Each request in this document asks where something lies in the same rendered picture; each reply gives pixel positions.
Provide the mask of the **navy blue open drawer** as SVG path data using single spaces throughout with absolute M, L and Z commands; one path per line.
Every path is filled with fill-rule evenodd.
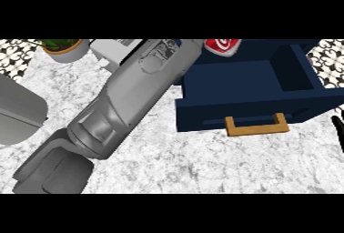
M 316 39 L 245 39 L 230 57 L 204 51 L 183 77 L 182 98 L 323 89 L 307 60 L 317 43 Z

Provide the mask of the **navy blue drawer front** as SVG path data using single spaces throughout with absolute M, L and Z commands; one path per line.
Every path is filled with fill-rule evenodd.
M 289 124 L 303 123 L 342 104 L 344 88 L 186 97 L 176 100 L 176 127 L 179 132 L 221 129 L 224 117 L 233 117 L 239 127 L 269 125 L 275 113 Z

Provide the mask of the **red and white can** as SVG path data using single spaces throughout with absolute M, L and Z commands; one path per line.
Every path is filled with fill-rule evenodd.
M 236 53 L 241 39 L 205 39 L 204 47 L 215 55 L 230 57 Z

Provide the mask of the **white appliance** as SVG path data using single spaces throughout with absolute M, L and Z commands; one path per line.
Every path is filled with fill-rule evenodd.
M 90 49 L 99 65 L 112 73 L 143 43 L 143 39 L 94 39 Z

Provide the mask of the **grey plant pot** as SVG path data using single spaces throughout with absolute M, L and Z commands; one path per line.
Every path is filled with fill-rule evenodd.
M 44 48 L 43 51 L 58 63 L 66 64 L 83 58 L 89 51 L 89 43 L 90 41 L 87 39 L 80 39 L 75 45 L 65 50 L 50 51 L 47 48 Z

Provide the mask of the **grey rounded appliance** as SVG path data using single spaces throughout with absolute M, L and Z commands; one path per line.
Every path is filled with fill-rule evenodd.
M 37 133 L 47 119 L 46 100 L 0 74 L 0 144 L 15 145 Z

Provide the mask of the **green plant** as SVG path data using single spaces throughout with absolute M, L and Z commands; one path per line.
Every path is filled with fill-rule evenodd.
M 41 46 L 50 51 L 62 51 L 72 47 L 78 40 L 77 39 L 41 39 Z

